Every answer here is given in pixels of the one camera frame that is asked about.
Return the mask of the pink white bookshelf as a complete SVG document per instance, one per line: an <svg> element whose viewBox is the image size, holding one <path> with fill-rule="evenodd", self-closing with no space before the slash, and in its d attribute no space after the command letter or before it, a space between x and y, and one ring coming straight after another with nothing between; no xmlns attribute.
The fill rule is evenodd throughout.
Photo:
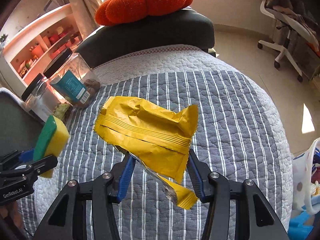
<svg viewBox="0 0 320 240"><path fill-rule="evenodd" d="M75 51L82 42L70 4L60 6L28 24L1 49L1 75L21 96L37 74L61 51Z"/></svg>

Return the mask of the jar with mixed nuts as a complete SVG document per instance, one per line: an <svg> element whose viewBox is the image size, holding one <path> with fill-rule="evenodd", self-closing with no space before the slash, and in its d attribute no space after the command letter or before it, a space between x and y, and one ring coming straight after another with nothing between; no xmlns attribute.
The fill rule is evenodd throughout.
<svg viewBox="0 0 320 240"><path fill-rule="evenodd" d="M70 117L73 106L60 95L41 73L31 81L23 92L21 99L26 110L46 122L50 115L60 119L64 124Z"/></svg>

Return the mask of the red tomato cushion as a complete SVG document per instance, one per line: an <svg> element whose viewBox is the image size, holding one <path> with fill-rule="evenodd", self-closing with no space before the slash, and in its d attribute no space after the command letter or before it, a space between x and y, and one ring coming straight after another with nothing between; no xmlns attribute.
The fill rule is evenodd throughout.
<svg viewBox="0 0 320 240"><path fill-rule="evenodd" d="M193 0L106 0L95 13L99 25L131 23L147 16L163 16L191 5Z"/></svg>

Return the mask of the jar with teal label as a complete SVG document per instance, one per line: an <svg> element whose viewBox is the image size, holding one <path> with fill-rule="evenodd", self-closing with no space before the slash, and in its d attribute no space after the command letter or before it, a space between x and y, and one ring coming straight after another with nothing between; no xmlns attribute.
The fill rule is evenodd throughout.
<svg viewBox="0 0 320 240"><path fill-rule="evenodd" d="M43 72L49 84L73 106L88 107L101 83L79 53L70 48L57 55Z"/></svg>

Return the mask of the black seat cushion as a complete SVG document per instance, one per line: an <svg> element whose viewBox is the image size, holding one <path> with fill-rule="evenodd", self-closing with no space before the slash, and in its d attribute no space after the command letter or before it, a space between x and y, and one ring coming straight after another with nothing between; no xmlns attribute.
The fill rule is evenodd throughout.
<svg viewBox="0 0 320 240"><path fill-rule="evenodd" d="M137 51L185 44L208 51L215 45L214 25L190 7L163 16L148 16L132 23L101 26L76 52L91 68Z"/></svg>

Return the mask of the grey striped quilted cover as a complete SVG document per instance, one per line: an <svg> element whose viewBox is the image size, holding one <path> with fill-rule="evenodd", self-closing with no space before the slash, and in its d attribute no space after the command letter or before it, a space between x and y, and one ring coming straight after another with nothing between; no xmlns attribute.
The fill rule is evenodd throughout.
<svg viewBox="0 0 320 240"><path fill-rule="evenodd" d="M289 226L292 164L285 130L272 99L249 77L184 45L131 53L94 72L101 89L87 108L71 112L70 137L52 178L39 178L34 193L18 201L27 236L35 233L69 180L93 180L123 159L94 131L111 96L137 96L174 112L197 105L198 126L191 147L198 159L229 180L254 180L283 226Z"/></svg>

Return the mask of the white office chair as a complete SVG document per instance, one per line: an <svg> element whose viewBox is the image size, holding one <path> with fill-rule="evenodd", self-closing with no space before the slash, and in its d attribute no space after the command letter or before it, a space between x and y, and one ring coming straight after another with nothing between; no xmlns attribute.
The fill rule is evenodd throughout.
<svg viewBox="0 0 320 240"><path fill-rule="evenodd" d="M280 70L282 59L287 59L298 73L299 82L302 82L304 77L308 80L316 77L319 74L319 40L302 16L287 8L268 8L267 0L262 0L260 11L275 21L275 29L272 41L260 40L257 47L278 52L273 63L277 70Z"/></svg>

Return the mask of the green yellow sponge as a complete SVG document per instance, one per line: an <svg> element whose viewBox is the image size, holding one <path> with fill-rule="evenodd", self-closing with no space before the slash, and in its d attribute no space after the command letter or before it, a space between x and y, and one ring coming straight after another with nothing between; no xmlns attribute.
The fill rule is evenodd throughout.
<svg viewBox="0 0 320 240"><path fill-rule="evenodd" d="M38 137L33 153L33 161L48 155L58 157L69 138L65 124L57 117L50 115Z"/></svg>

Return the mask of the brown blanket on chair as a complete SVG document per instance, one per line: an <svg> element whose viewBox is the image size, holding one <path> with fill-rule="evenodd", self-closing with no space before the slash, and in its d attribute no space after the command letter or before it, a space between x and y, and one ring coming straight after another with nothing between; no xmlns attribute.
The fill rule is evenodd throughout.
<svg viewBox="0 0 320 240"><path fill-rule="evenodd" d="M303 0L266 0L265 8L287 15L299 22L311 35L313 46L319 46L319 23Z"/></svg>

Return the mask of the blue plastic stool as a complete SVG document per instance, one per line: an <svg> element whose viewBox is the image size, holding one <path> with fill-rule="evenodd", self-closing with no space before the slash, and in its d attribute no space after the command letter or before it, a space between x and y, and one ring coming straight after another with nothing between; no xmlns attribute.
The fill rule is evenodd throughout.
<svg viewBox="0 0 320 240"><path fill-rule="evenodd" d="M310 218L310 215L303 211L300 215L290 219L289 230L287 232L290 240L305 240L313 230L312 225L304 223Z"/></svg>

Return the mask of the yellow snack wrapper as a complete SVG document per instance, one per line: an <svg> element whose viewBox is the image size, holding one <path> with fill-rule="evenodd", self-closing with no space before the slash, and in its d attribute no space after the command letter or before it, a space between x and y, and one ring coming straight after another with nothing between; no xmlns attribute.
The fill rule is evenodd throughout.
<svg viewBox="0 0 320 240"><path fill-rule="evenodd" d="M108 144L137 157L167 187L167 197L189 210L197 197L181 183L197 123L197 105L175 113L143 98L111 96L101 108L94 130Z"/></svg>

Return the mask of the white patterned trash bin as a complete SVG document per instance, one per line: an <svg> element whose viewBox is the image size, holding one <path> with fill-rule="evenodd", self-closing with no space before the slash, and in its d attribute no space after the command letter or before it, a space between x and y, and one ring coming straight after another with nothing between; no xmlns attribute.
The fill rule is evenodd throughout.
<svg viewBox="0 0 320 240"><path fill-rule="evenodd" d="M315 195L316 186L311 182L313 156L319 152L319 138L304 153L292 159L293 204L294 210L306 211L310 215L319 212L319 194Z"/></svg>

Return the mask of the beige curtain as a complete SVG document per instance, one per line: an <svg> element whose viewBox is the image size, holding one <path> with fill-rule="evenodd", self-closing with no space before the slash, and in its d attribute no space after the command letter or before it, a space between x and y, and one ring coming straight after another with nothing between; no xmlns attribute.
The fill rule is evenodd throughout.
<svg viewBox="0 0 320 240"><path fill-rule="evenodd" d="M95 21L95 13L104 1L106 0L69 0L83 40L99 28L99 24Z"/></svg>

